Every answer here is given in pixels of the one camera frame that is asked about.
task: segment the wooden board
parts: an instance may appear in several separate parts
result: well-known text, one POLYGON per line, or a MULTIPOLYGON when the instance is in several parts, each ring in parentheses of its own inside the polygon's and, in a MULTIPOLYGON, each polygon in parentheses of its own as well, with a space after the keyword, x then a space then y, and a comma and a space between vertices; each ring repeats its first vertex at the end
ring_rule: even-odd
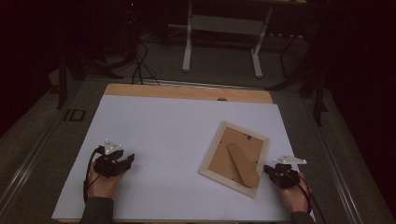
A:
POLYGON ((250 187, 248 185, 251 184, 244 182, 236 165, 241 160, 235 162, 228 146, 237 145, 236 154, 244 155, 242 162, 246 161, 248 165, 255 164, 256 174, 253 175, 258 175, 260 180, 268 151, 268 143, 269 139, 265 136, 223 121, 205 157, 200 174, 255 198, 258 184, 250 187))
POLYGON ((268 91, 253 91, 226 88, 148 86, 131 84, 109 84, 105 95, 162 97, 193 100, 214 100, 225 98, 230 102, 272 104, 268 91))

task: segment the wooden table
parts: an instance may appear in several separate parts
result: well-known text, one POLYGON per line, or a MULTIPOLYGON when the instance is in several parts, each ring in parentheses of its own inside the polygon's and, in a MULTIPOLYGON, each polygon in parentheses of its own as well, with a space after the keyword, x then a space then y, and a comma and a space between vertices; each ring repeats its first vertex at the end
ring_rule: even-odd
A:
POLYGON ((108 85, 52 218, 77 222, 81 217, 82 170, 92 151, 108 138, 123 145, 125 156, 135 154, 115 197, 117 221, 289 220, 266 175, 255 199, 199 175, 223 120, 267 136, 267 164, 275 165, 274 158, 284 154, 293 155, 278 108, 267 91, 108 85), (228 102, 218 102, 219 98, 228 102))
POLYGON ((239 89, 194 88, 173 86, 144 86, 110 84, 105 95, 147 96, 195 100, 218 100, 224 98, 232 102, 250 102, 271 104, 272 98, 268 91, 248 91, 239 89))

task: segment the white sheet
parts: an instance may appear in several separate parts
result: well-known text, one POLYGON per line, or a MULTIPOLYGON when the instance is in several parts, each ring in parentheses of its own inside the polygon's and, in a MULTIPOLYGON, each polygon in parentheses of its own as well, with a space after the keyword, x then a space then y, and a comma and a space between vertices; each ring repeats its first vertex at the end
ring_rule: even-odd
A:
POLYGON ((135 154, 120 182, 114 219, 289 220, 267 175, 251 199, 198 174, 223 120, 269 137, 267 164, 293 155, 277 105, 105 95, 52 218, 81 218, 88 159, 109 139, 122 144, 123 159, 135 154))

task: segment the cable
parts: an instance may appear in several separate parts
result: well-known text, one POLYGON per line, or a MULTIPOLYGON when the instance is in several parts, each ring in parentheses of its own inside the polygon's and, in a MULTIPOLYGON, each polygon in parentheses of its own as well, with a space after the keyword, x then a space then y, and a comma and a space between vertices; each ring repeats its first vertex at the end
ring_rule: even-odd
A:
POLYGON ((87 190, 90 189, 90 187, 92 186, 92 184, 93 184, 97 179, 99 179, 99 177, 101 177, 101 176, 102 176, 102 175, 97 176, 97 177, 92 181, 92 183, 88 186, 87 190))
POLYGON ((84 184, 83 184, 83 197, 84 197, 84 203, 87 202, 88 199, 88 189, 90 188, 91 184, 90 183, 90 170, 91 170, 91 165, 92 165, 92 160, 93 157, 95 156, 96 153, 101 153, 101 151, 103 150, 103 147, 98 147, 96 150, 93 151, 93 153, 91 154, 90 157, 90 161, 88 162, 88 167, 87 167, 87 173, 85 174, 85 180, 84 180, 84 184))
POLYGON ((140 41, 138 42, 138 44, 142 45, 145 49, 145 54, 142 57, 142 60, 139 62, 138 57, 136 57, 136 61, 137 61, 137 67, 134 70, 134 74, 132 75, 132 84, 134 84, 134 77, 136 76, 136 73, 139 72, 139 77, 140 77, 140 83, 143 85, 143 79, 142 79, 142 73, 141 73, 141 64, 142 62, 145 60, 146 56, 148 55, 148 48, 146 47, 146 45, 144 45, 143 43, 141 43, 140 41))
POLYGON ((316 206, 317 209, 318 209, 318 212, 319 212, 319 214, 320 214, 320 217, 321 217, 323 223, 326 224, 326 219, 324 218, 323 213, 322 213, 322 211, 321 211, 321 209, 320 209, 320 207, 319 207, 319 205, 318 205, 318 202, 317 202, 317 200, 315 199, 314 195, 312 194, 311 189, 309 188, 308 183, 306 182, 306 180, 299 176, 300 179, 302 179, 302 180, 305 182, 306 187, 308 188, 308 193, 307 193, 307 192, 303 189, 303 187, 301 187, 301 185, 300 185, 299 183, 297 183, 288 173, 286 173, 284 170, 282 170, 282 173, 283 173, 284 175, 286 175, 291 181, 293 181, 293 182, 296 184, 296 186, 303 192, 305 198, 306 198, 307 201, 308 201, 308 209, 309 209, 309 210, 311 210, 311 208, 312 208, 312 206, 311 206, 311 198, 312 198, 312 200, 314 201, 315 206, 316 206))

